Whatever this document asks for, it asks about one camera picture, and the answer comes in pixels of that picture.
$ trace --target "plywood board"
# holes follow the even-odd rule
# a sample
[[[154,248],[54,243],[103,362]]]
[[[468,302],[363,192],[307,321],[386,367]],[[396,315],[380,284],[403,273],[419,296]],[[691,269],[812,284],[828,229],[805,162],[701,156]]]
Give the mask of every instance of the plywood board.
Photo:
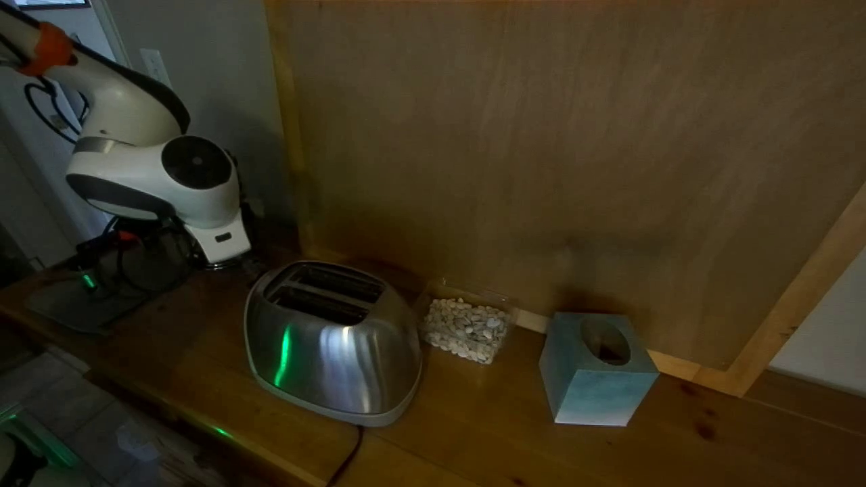
[[[866,5],[271,8],[311,251],[725,371],[866,179]]]

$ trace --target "toaster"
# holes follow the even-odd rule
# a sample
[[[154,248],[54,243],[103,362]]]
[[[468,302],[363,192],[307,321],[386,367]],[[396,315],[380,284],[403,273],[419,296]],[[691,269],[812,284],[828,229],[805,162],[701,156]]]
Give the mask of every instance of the toaster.
[[[415,312],[386,278],[348,265],[267,273],[250,290],[245,338],[267,389],[353,426],[396,421],[424,375]]]

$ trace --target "light blue tissue box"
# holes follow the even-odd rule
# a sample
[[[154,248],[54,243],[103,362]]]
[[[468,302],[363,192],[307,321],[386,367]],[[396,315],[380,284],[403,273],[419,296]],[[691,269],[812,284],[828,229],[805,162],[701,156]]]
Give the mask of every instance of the light blue tissue box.
[[[658,378],[621,315],[555,315],[540,365],[557,426],[626,427]]]

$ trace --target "electrical outlet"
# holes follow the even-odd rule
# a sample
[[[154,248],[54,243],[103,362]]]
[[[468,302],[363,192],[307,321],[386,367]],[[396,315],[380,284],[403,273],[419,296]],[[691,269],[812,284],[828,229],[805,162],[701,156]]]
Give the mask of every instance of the electrical outlet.
[[[170,87],[170,78],[168,78],[168,71],[166,71],[166,62],[164,62],[164,52],[161,49],[141,49],[141,64],[143,71],[164,81],[166,87]]]

